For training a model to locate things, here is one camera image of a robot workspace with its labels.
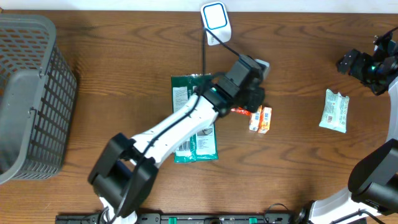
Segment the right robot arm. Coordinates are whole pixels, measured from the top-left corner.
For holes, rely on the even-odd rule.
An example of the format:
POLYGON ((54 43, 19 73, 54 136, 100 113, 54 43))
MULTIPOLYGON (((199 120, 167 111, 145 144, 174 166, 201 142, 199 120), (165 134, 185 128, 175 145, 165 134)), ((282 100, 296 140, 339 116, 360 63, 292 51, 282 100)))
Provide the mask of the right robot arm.
POLYGON ((375 95, 389 94, 387 139, 355 165, 346 188, 309 202, 292 223, 363 223, 366 217, 380 223, 380 215, 397 213, 397 44, 378 44, 373 55, 353 49, 338 62, 338 71, 375 95))

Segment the red adhesive tube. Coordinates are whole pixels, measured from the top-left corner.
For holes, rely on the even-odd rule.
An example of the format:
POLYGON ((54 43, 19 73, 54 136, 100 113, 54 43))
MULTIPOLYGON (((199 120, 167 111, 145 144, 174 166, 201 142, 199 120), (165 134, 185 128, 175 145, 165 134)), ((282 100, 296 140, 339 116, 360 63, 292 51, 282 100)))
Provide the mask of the red adhesive tube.
POLYGON ((251 112, 250 112, 250 111, 245 110, 245 109, 240 108, 240 107, 238 107, 238 108, 231 108, 231 112, 243 114, 243 115, 246 115, 246 116, 250 116, 250 115, 251 115, 251 112))

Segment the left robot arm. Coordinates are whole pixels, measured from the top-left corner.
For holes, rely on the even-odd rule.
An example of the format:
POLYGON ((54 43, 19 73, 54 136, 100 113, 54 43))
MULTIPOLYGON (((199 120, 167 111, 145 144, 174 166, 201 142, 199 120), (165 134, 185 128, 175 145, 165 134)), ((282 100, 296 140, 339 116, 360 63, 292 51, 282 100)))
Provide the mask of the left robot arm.
POLYGON ((88 176, 104 203, 104 221, 122 223, 134 216, 149 196, 160 166, 191 136, 233 108, 255 112, 264 101, 265 78, 260 71, 207 75, 179 110, 153 128, 131 138, 122 133, 112 137, 88 176))

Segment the mint green wipes pack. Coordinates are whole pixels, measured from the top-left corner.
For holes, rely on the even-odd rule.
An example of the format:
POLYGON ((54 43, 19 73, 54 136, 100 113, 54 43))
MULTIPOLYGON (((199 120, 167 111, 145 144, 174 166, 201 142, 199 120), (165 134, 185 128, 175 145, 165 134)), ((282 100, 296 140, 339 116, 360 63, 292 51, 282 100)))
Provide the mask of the mint green wipes pack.
POLYGON ((340 92, 326 90, 325 105, 319 127, 346 133, 347 113, 350 98, 340 92))

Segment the green 3M adhesive package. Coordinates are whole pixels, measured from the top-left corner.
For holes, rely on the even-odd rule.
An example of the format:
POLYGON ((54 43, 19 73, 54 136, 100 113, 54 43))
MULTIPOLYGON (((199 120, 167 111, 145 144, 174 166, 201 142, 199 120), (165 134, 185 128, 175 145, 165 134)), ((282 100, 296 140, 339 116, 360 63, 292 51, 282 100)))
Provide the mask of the green 3M adhesive package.
MULTIPOLYGON (((191 74, 171 77, 173 112, 184 106, 196 86, 201 85, 211 75, 191 74)), ((206 127, 185 140, 174 153, 174 163, 185 164, 218 159, 215 125, 206 127)))

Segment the orange tissue pack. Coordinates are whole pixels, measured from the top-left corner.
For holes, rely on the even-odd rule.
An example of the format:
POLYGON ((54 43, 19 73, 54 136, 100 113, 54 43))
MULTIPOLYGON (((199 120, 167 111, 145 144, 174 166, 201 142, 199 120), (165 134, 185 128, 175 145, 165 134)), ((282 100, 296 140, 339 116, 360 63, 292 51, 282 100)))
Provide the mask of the orange tissue pack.
POLYGON ((250 115, 249 120, 249 130, 250 131, 257 131, 259 128, 260 117, 262 112, 262 105, 260 105, 255 113, 250 115))
POLYGON ((264 107, 261 111, 258 133, 265 134, 270 130, 272 108, 264 107))

